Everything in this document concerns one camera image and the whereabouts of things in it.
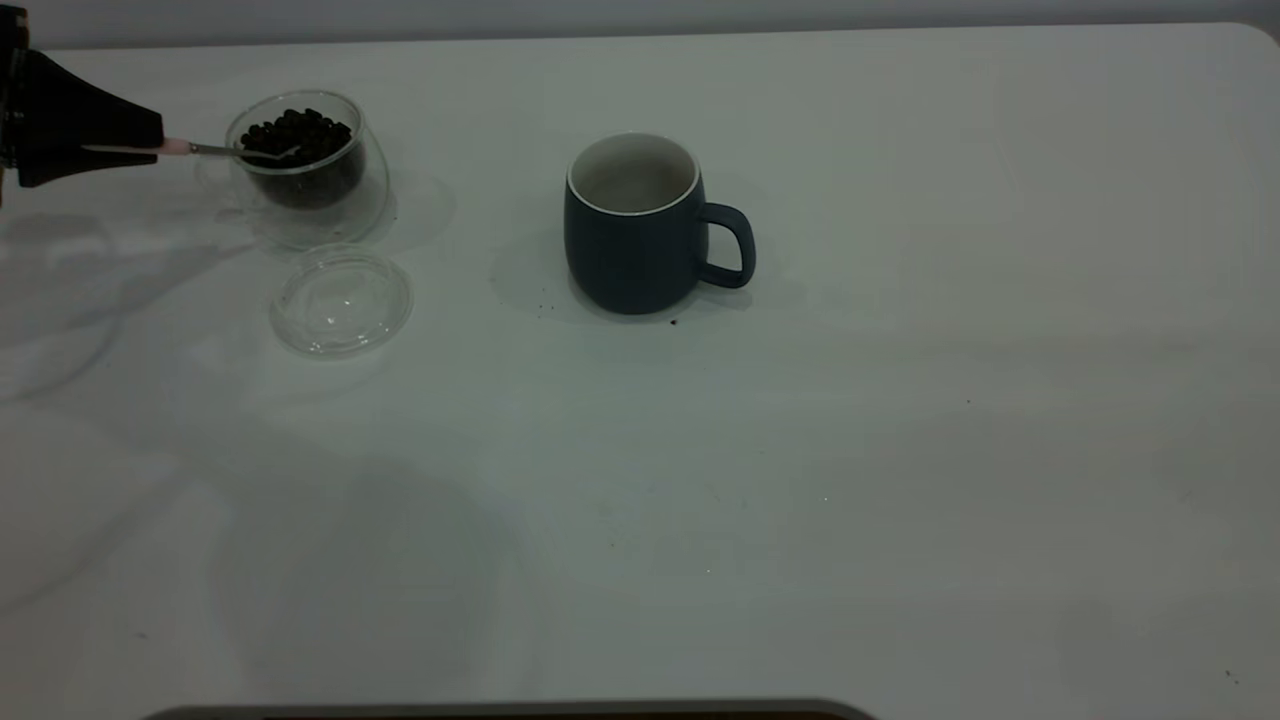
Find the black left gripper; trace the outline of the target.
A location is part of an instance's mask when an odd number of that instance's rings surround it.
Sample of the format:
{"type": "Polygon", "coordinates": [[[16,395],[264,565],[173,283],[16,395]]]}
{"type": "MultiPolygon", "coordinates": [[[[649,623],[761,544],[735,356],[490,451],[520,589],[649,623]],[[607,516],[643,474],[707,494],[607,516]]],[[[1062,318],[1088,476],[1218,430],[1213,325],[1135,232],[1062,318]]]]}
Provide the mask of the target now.
{"type": "MultiPolygon", "coordinates": [[[[22,149],[155,149],[164,143],[159,113],[83,81],[42,53],[27,50],[27,10],[1,5],[1,182],[15,165],[12,124],[19,73],[22,149]]],[[[37,188],[72,176],[156,163],[155,154],[50,152],[20,160],[20,187],[37,188]]]]}

